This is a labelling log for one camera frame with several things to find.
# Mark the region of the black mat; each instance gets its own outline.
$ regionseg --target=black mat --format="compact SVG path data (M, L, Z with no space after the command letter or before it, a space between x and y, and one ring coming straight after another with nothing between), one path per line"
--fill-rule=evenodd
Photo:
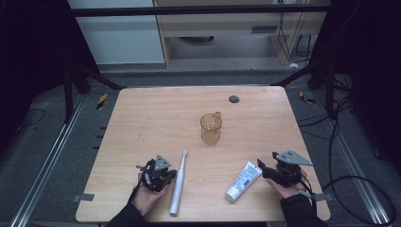
M204 77L197 75L195 79L190 76L179 74L174 80L163 78L163 75L152 75L152 77L129 77L126 75L117 77L115 82L128 86L233 85L274 82L269 77L264 78L257 75L250 75L249 77L224 75L221 76L221 80L218 80L219 74L213 75L212 73ZM85 98L78 122L71 132L44 192L30 217L31 223L78 224L75 219L78 203L73 201L73 197L84 190L95 161L96 147L101 144L101 135L104 133L104 128L107 127L118 95L118 92L101 84L94 82L93 85L91 94ZM304 87L303 85L295 84L293 86ZM310 104L300 98L299 89L287 89L287 92L297 120L323 113L318 104ZM106 102L102 110L97 110L96 105L99 97L105 93L108 94ZM32 103L32 109L43 110L44 117L36 124L23 127L20 133L15 135L9 146L9 157L1 160L0 222L5 223L12 220L39 173L47 153L51 150L51 146L60 132L64 118L63 105L62 87L55 88L36 98ZM339 114L341 132L366 176L385 189L396 207L400 208L401 200L397 198L397 194L401 191L401 177L388 161L375 158L369 139L358 123L357 116L350 110L352 109L346 109ZM300 124L312 122L320 117L300 122ZM302 127L301 130L319 181L321 185L326 185L329 183L328 138L332 131L324 121L315 126ZM333 146L331 158L334 177L349 174L337 144ZM372 220L353 181L337 183L336 189L347 207L363 218ZM386 212L391 216L391 210L388 209L386 202L380 196L379 198L383 201ZM336 201L330 201L328 205L331 211L331 219L328 220L328 223L331 226L366 226L360 220L349 215ZM401 223L400 218L397 219L396 223L393 226L401 226L398 224ZM247 225L259 226L259 224L261 223L248 223ZM285 223L273 223L273 226L285 226Z

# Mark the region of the gray floor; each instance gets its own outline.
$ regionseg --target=gray floor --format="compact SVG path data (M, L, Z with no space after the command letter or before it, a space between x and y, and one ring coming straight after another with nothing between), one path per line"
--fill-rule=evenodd
M138 69L132 73L105 74L121 85L140 86L191 86L191 85L269 85L283 79L297 69L281 65L275 58L267 36L215 37L212 42L189 42L176 39L172 52L171 65L167 69ZM303 77L287 87L288 98L300 125L321 118L324 114L319 103L310 104L299 97L299 91L309 94ZM118 92L90 79L92 91L87 96L75 92L75 101L83 98L82 111L66 141L57 163L44 186L43 193L35 203L27 226L90 226L80 224L75 219L78 203L75 195L83 192L87 179L101 143L101 135L107 127ZM319 100L324 88L310 93ZM99 97L108 94L102 110L96 110ZM336 92L341 100L346 94ZM0 226L9 226L18 209L24 202L31 186L41 171L47 154L55 143L64 119L63 89L54 88L37 96L31 110L22 123L23 127L15 134L7 149L8 156L0 161ZM306 146L314 163L321 185L330 182L328 176L329 157L332 162L334 178L353 172L341 143L335 140L329 156L329 137L331 121L323 121L311 127L301 127ZM343 136L351 155L356 157L357 165L363 175L380 185L391 197L397 208L401 207L398 192L401 191L401 177L389 161L376 159L373 146L367 137L352 107L339 114L340 134ZM372 221L372 214L360 196L361 190L353 180L336 183L340 199L350 210ZM389 217L391 209L379 193L382 204ZM366 226L349 215L337 201L330 201L330 226ZM285 226L283 222L272 226ZM204 223L173 226L234 226L233 223ZM265 223L240 223L238 226L266 226ZM397 218L393 226L401 226Z

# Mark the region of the person's arm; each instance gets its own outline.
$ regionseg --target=person's arm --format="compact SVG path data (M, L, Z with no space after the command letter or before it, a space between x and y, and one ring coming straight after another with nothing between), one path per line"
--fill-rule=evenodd
M316 216L309 199L301 194L281 199L280 203L288 227L327 226Z
M113 219L107 223L106 227L144 227L145 219L132 203L127 205Z
M160 192L152 192L145 186L140 186L132 201L129 201L120 213L107 223L106 227L144 227L144 216L166 193L167 189L168 185Z
M301 171L304 176L303 180L305 180L306 173L303 170ZM288 227L327 226L324 221L316 216L309 198L299 193L298 190L305 191L301 183L297 183L292 187L283 187L272 179L268 179L268 183L282 197L280 204Z

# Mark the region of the human hand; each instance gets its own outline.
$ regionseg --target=human hand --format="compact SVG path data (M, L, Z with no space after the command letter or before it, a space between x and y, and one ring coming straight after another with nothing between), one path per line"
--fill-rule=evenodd
M301 179L304 182L307 174L302 169L301 169L301 174L303 175ZM291 187L283 187L282 185L276 183L272 179L267 179L267 181L270 184L270 186L281 195L283 199L298 195L299 194L298 190L303 190L303 191L306 190L306 188L301 183L297 183Z
M169 185L166 185L160 192L152 192L141 183L131 203L144 217L151 210L154 204L166 194L168 187Z

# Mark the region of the white cabinet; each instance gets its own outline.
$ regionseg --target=white cabinet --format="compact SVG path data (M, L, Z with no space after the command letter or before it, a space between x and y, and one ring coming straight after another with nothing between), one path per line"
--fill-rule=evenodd
M153 7L151 0L68 0L72 9ZM82 17L78 24L96 63L130 69L135 64L165 64L155 16Z

